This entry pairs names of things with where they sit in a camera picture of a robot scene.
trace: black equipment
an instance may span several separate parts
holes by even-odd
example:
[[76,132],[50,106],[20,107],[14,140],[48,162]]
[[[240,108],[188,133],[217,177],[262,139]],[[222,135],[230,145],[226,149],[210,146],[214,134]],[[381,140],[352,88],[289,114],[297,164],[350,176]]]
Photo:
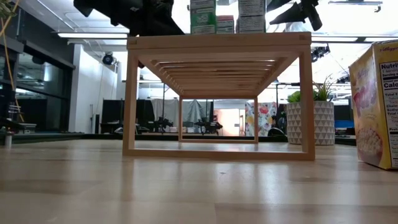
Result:
[[5,127],[12,130],[24,130],[25,126],[15,121],[7,119],[9,117],[10,102],[15,99],[15,92],[9,90],[0,90],[0,129]]
[[200,132],[202,134],[217,134],[218,135],[218,130],[223,128],[223,126],[220,125],[219,122],[208,122],[208,121],[205,121],[204,119],[198,119],[198,122],[194,123],[194,125],[197,125],[200,127]]
[[172,127],[173,125],[173,122],[161,116],[157,121],[148,121],[145,124],[141,124],[143,128],[149,129],[149,132],[155,133],[164,133],[167,126]]
[[277,120],[277,116],[276,115],[272,115],[272,127],[271,129],[268,131],[268,137],[271,136],[285,136],[286,133],[286,113],[285,111],[281,112],[281,118],[279,118],[278,122]]
[[311,51],[312,63],[318,61],[318,59],[324,57],[328,53],[330,53],[329,44],[326,47],[315,47],[315,49]]
[[184,35],[172,19],[174,0],[74,0],[73,5],[86,17],[93,9],[108,16],[111,24],[130,29],[135,37]]
[[[288,0],[273,0],[268,4],[267,12],[277,9],[288,2]],[[270,21],[269,24],[305,22],[305,19],[309,18],[312,28],[314,31],[317,31],[322,27],[322,21],[315,9],[315,6],[318,4],[318,0],[301,0],[301,3],[298,4],[295,2],[290,9],[277,16],[273,21]]]

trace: cereal box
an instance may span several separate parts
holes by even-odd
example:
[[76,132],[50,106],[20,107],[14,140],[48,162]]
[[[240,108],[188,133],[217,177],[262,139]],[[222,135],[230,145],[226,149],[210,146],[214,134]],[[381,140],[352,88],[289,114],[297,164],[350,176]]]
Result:
[[217,34],[235,33],[234,16],[217,16]]
[[398,42],[377,42],[349,68],[358,158],[398,168]]
[[216,33],[216,1],[190,0],[191,34]]

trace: wooden leg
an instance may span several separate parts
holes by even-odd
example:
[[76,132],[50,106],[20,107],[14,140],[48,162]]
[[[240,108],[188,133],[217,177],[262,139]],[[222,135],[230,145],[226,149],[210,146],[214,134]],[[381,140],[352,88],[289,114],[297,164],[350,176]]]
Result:
[[178,141],[182,141],[182,101],[183,98],[180,96],[178,100]]
[[258,97],[254,99],[254,141],[259,142],[259,101]]
[[311,48],[300,55],[302,149],[315,159]]
[[134,149],[136,138],[137,69],[138,58],[129,52],[127,61],[126,97],[124,99],[123,155]]

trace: security camera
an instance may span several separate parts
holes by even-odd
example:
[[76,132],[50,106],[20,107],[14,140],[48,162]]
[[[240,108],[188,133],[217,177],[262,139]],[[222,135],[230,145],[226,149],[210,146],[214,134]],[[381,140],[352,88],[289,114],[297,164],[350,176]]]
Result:
[[105,65],[113,65],[116,63],[116,59],[113,57],[112,52],[106,52],[105,56],[102,58],[102,62]]

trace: nutrition facts label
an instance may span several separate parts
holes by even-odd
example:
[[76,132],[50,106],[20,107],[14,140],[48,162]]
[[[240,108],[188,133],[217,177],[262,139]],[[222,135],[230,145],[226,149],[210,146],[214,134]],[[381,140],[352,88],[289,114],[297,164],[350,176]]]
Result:
[[398,168],[398,61],[380,64],[393,168]]

